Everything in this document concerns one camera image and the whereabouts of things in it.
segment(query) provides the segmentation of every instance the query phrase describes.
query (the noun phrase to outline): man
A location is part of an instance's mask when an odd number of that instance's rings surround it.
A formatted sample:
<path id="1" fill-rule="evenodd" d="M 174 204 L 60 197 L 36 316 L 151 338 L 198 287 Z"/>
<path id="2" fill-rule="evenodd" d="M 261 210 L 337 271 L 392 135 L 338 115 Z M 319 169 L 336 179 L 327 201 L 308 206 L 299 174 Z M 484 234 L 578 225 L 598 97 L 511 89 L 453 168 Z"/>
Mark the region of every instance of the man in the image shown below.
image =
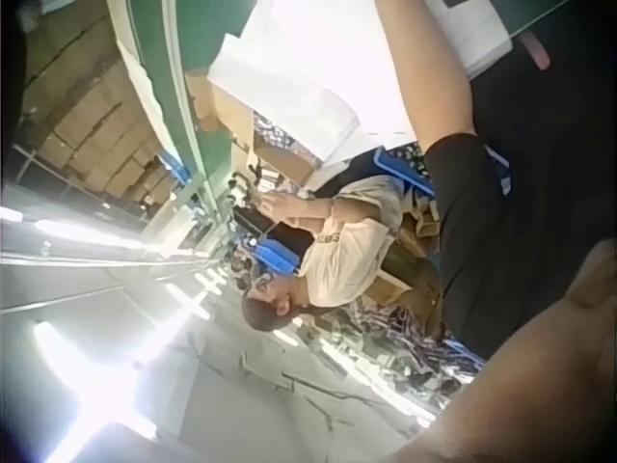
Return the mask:
<path id="1" fill-rule="evenodd" d="M 242 308 L 249 324 L 272 331 L 298 314 L 318 316 L 363 294 L 401 224 L 402 201 L 402 182 L 389 176 L 356 181 L 331 199 L 264 195 L 260 208 L 266 215 L 276 222 L 291 219 L 315 240 L 297 276 L 263 279 L 245 294 Z"/>
<path id="2" fill-rule="evenodd" d="M 604 103 L 583 87 L 537 94 L 569 112 L 563 99 L 579 100 L 583 111 L 538 135 L 549 138 L 541 147 L 556 150 L 547 159 L 557 164 L 528 176 L 530 190 L 521 190 L 524 172 L 513 163 L 506 201 L 475 132 L 469 80 L 424 1 L 376 5 L 443 218 L 443 316 L 457 339 L 491 358 L 389 461 L 593 461 L 615 425 L 615 242 L 593 246 L 614 236 L 614 171 L 594 171 L 589 191 L 578 192 L 595 202 L 572 196 L 573 177 L 552 175 L 579 150 L 594 167 L 614 163 Z M 569 76 L 552 71 L 565 85 Z"/>

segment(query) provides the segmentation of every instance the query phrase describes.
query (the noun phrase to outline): hand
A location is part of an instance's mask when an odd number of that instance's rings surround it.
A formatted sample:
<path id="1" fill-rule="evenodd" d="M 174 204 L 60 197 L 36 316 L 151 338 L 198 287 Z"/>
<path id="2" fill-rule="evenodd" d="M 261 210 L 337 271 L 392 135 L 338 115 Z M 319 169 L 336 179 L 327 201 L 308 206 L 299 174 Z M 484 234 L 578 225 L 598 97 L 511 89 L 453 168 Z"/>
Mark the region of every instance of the hand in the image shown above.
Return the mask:
<path id="1" fill-rule="evenodd" d="M 283 222 L 290 217 L 298 217 L 304 200 L 289 193 L 266 193 L 261 198 L 260 208 L 275 222 Z"/>

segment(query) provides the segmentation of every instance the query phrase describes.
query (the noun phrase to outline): fluorescent light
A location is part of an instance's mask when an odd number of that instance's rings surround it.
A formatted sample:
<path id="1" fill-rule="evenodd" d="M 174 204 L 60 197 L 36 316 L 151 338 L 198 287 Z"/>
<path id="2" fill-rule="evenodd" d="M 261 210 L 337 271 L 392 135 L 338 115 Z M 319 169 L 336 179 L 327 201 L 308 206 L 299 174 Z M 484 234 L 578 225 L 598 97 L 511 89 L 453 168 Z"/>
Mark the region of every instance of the fluorescent light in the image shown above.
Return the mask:
<path id="1" fill-rule="evenodd" d="M 228 281 L 225 278 L 223 278 L 221 275 L 219 275 L 213 268 L 208 268 L 205 271 L 205 273 L 211 276 L 212 280 L 214 280 L 221 286 L 225 286 L 228 283 Z"/>
<path id="2" fill-rule="evenodd" d="M 423 428 L 427 428 L 428 426 L 431 425 L 431 421 L 424 419 L 423 417 L 416 417 L 416 421 L 417 423 L 422 426 Z"/>
<path id="3" fill-rule="evenodd" d="M 165 289 L 187 310 L 197 315 L 204 320 L 210 319 L 210 313 L 208 313 L 201 305 L 201 301 L 205 298 L 207 292 L 202 291 L 195 299 L 191 299 L 182 289 L 174 285 L 173 283 L 165 284 Z"/>
<path id="4" fill-rule="evenodd" d="M 135 239 L 121 238 L 119 236 L 114 236 L 109 233 L 104 233 L 102 231 L 89 229 L 79 225 L 64 224 L 53 220 L 39 220 L 35 224 L 35 227 L 42 232 L 51 234 L 52 236 L 58 236 L 71 241 L 134 250 L 143 248 L 142 243 Z"/>
<path id="5" fill-rule="evenodd" d="M 144 418 L 139 413 L 135 413 L 134 410 L 129 410 L 123 414 L 118 419 L 118 422 L 149 441 L 156 438 L 156 424 Z"/>
<path id="6" fill-rule="evenodd" d="M 45 463 L 68 463 L 90 442 L 107 422 L 99 420 L 92 414 L 83 413 L 75 420 L 68 430 L 67 436 L 54 452 L 49 455 Z"/>
<path id="7" fill-rule="evenodd" d="M 190 310 L 177 311 L 172 318 L 163 323 L 152 336 L 146 339 L 135 359 L 142 364 L 147 364 L 158 357 L 165 347 L 174 340 L 191 314 Z"/>
<path id="8" fill-rule="evenodd" d="M 217 296 L 220 296 L 223 294 L 223 292 L 217 288 L 216 283 L 208 280 L 207 278 L 205 278 L 203 276 L 203 274 L 201 273 L 196 273 L 195 274 L 195 279 L 200 282 L 208 291 L 213 292 L 214 294 L 216 294 Z"/>
<path id="9" fill-rule="evenodd" d="M 119 422 L 148 439 L 156 425 L 132 408 L 139 372 L 128 365 L 104 368 L 87 359 L 47 323 L 39 323 L 34 335 L 45 361 L 81 403 L 80 414 L 45 463 L 68 463 L 109 422 Z"/>
<path id="10" fill-rule="evenodd" d="M 37 324 L 34 334 L 43 359 L 65 386 L 79 393 L 93 385 L 94 378 L 100 374 L 98 366 L 60 336 L 51 324 Z"/>
<path id="11" fill-rule="evenodd" d="M 23 222 L 23 214 L 17 210 L 12 210 L 0 205 L 0 219 L 19 223 Z"/>
<path id="12" fill-rule="evenodd" d="M 293 338 L 291 338 L 286 333 L 284 333 L 283 331 L 274 330 L 272 334 L 276 336 L 277 338 L 279 338 L 280 340 L 282 340 L 283 342 L 286 342 L 289 345 L 293 345 L 294 347 L 298 347 L 298 342 L 294 340 Z"/>

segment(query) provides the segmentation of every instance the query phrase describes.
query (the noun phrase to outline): black t-shirt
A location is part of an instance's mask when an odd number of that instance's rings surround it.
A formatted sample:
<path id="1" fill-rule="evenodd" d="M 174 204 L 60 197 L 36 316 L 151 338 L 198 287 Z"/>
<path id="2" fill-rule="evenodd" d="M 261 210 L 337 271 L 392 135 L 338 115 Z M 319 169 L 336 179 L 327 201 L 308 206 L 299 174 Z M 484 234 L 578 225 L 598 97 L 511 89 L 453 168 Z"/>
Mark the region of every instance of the black t-shirt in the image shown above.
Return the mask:
<path id="1" fill-rule="evenodd" d="M 570 157 L 563 148 L 559 155 Z M 443 318 L 458 340 L 488 359 L 564 294 L 601 236 L 569 226 L 577 204 L 564 197 L 568 185 L 546 172 L 517 177 L 513 170 L 505 197 L 495 163 L 475 136 L 439 141 L 426 165 L 442 218 Z"/>

